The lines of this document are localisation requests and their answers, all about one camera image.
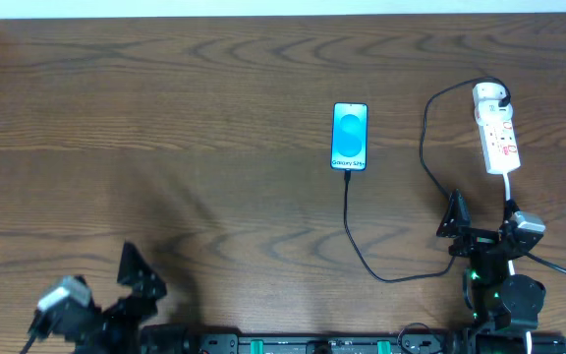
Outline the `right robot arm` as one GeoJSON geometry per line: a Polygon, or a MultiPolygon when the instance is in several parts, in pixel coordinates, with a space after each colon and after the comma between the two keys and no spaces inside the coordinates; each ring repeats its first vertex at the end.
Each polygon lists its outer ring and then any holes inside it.
{"type": "Polygon", "coordinates": [[[436,235],[453,240],[451,256],[469,260],[463,296],[474,312],[474,322],[455,334],[457,353],[532,351],[531,332],[538,328],[546,290],[541,282],[517,273],[511,262],[525,256],[544,231],[544,222],[520,210],[514,200],[504,203],[497,229],[475,228],[460,191],[450,194],[436,235]]]}

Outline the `blue screen Galaxy smartphone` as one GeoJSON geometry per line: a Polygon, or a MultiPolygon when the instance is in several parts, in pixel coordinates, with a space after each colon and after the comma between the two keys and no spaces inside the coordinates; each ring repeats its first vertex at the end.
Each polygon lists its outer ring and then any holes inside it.
{"type": "Polygon", "coordinates": [[[332,117],[330,167],[364,171],[368,161],[368,106],[336,102],[332,117]]]}

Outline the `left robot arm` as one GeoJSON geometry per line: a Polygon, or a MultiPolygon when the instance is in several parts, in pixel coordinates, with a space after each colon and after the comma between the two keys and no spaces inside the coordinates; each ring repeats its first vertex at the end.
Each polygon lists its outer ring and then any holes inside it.
{"type": "Polygon", "coordinates": [[[123,245],[117,283],[131,293],[103,309],[94,303],[83,276],[68,275],[56,282],[37,302],[21,353],[27,354],[35,341],[50,335],[73,343],[76,353],[181,353],[182,330],[141,327],[157,315],[157,302],[167,295],[167,288],[131,242],[123,245]]]}

